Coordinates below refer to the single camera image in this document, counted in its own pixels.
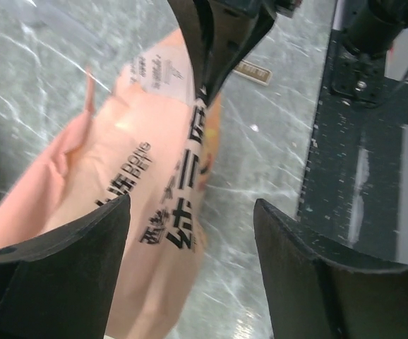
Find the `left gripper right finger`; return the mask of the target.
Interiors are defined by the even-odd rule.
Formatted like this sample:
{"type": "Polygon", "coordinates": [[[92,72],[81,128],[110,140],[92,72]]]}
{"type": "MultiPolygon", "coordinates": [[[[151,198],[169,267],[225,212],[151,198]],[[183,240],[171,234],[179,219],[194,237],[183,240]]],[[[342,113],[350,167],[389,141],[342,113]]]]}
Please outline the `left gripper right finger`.
{"type": "Polygon", "coordinates": [[[350,249],[263,199],[253,225],[275,338],[408,338],[408,265],[350,249]]]}

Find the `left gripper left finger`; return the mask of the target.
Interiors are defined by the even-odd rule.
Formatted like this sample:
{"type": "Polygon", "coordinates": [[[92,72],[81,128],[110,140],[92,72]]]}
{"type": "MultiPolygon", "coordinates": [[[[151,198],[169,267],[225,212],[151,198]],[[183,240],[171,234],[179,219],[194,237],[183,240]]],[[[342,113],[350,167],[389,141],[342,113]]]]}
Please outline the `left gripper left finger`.
{"type": "Polygon", "coordinates": [[[129,223],[120,196],[0,249],[0,338],[103,338],[129,223]]]}

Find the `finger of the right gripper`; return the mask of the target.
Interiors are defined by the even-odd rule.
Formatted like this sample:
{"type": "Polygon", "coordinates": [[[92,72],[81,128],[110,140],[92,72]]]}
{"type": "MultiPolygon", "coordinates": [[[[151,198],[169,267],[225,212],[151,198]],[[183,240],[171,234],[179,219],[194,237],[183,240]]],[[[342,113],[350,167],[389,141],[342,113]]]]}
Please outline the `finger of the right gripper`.
{"type": "Polygon", "coordinates": [[[168,1],[184,37],[196,98],[208,106],[276,19],[273,1],[168,1]]]}

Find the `small wooden comb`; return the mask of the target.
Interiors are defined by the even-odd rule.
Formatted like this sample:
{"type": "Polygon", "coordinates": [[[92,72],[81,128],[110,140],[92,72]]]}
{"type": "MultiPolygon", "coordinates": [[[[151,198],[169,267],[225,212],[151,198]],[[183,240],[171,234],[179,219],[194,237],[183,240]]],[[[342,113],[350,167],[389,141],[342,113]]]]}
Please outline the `small wooden comb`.
{"type": "Polygon", "coordinates": [[[272,72],[270,70],[245,60],[240,61],[234,68],[234,72],[239,76],[264,86],[268,86],[272,78],[272,72]]]}

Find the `pink cat litter bag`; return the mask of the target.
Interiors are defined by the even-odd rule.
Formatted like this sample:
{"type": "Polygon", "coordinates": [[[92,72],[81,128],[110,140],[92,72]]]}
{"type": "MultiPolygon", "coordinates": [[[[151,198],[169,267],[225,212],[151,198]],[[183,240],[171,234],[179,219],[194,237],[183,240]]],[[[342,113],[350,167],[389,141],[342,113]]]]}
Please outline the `pink cat litter bag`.
{"type": "Polygon", "coordinates": [[[221,102],[194,101],[180,30],[125,66],[99,110],[94,94],[89,78],[83,111],[0,202],[0,249],[129,196],[104,337],[165,338],[207,245],[198,214],[218,150],[221,102]]]}

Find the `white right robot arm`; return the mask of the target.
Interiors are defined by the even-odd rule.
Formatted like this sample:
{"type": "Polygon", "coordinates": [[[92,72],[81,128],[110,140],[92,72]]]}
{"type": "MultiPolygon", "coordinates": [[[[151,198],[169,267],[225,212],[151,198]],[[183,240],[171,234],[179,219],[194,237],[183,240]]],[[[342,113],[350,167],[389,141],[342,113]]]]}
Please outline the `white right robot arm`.
{"type": "MultiPolygon", "coordinates": [[[[170,1],[193,69],[195,96],[210,105],[227,76],[268,34],[278,15],[291,18],[300,1],[170,1]]],[[[335,16],[332,91],[382,104],[384,58],[408,28],[408,1],[343,1],[335,16]]]]}

